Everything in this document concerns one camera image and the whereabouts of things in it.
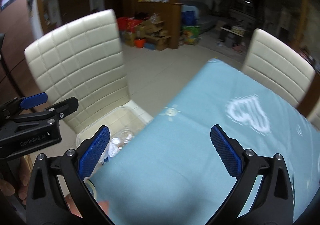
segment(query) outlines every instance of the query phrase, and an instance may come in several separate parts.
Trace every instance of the metal screw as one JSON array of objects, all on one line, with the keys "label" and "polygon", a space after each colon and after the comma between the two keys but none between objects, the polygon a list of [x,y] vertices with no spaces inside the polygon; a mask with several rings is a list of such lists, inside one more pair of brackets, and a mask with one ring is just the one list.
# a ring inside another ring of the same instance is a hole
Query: metal screw
[{"label": "metal screw", "polygon": [[253,156],[254,155],[254,151],[252,149],[247,149],[245,151],[245,153],[248,155],[248,156]]},{"label": "metal screw", "polygon": [[75,153],[75,150],[74,150],[74,149],[69,149],[69,150],[66,152],[67,156],[73,156],[74,153]]},{"label": "metal screw", "polygon": [[47,123],[50,124],[50,125],[53,124],[54,122],[55,122],[54,119],[49,119],[49,120],[47,121]]},{"label": "metal screw", "polygon": [[282,160],[282,159],[283,159],[283,156],[282,156],[281,154],[276,154],[276,159]]},{"label": "metal screw", "polygon": [[44,159],[44,154],[43,154],[43,153],[39,154],[39,155],[37,156],[37,158],[38,158],[38,160]]}]

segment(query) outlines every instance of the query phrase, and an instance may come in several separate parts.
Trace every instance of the blue gripper pad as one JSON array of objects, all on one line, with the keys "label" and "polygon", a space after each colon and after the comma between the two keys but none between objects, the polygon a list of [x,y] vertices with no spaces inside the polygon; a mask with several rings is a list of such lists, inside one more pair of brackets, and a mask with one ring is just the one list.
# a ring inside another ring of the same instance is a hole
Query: blue gripper pad
[{"label": "blue gripper pad", "polygon": [[101,126],[97,133],[91,138],[92,142],[79,161],[78,174],[81,180],[92,174],[103,151],[106,149],[110,140],[108,127]]},{"label": "blue gripper pad", "polygon": [[36,107],[46,103],[47,100],[48,100],[48,95],[45,92],[30,96],[30,97],[25,97],[22,99],[22,102],[20,102],[20,108],[30,109],[32,107]]},{"label": "blue gripper pad", "polygon": [[211,128],[210,138],[229,175],[238,179],[242,174],[242,161],[230,145],[230,138],[223,134],[217,125]]}]

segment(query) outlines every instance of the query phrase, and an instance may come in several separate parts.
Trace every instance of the red box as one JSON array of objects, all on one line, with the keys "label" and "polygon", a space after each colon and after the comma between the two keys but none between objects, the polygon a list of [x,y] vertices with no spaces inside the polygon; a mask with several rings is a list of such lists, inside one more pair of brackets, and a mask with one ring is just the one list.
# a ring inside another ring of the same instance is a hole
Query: red box
[{"label": "red box", "polygon": [[119,31],[125,31],[127,29],[127,20],[128,17],[117,18]]},{"label": "red box", "polygon": [[126,21],[127,21],[127,31],[132,33],[135,33],[134,27],[142,23],[142,20],[133,19],[133,18],[128,18]]}]

